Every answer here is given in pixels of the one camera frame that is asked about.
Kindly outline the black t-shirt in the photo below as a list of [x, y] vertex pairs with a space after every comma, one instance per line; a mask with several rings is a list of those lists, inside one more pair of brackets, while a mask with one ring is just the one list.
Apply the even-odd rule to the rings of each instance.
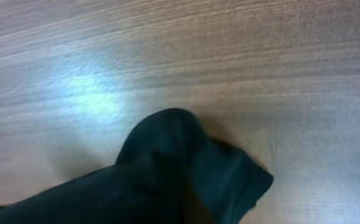
[[273, 175], [178, 108], [138, 123], [112, 166], [0, 206], [5, 223], [238, 223]]

